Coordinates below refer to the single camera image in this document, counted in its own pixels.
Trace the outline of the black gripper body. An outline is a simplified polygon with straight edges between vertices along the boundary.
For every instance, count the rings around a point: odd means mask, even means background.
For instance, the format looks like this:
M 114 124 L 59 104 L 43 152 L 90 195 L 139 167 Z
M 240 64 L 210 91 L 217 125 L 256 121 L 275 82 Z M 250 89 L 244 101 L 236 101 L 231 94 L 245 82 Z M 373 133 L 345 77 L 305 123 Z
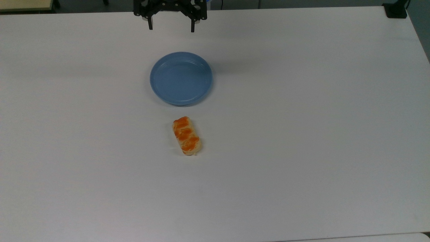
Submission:
M 181 12 L 190 19 L 207 19 L 206 0 L 134 0 L 133 13 L 144 18 L 159 12 Z

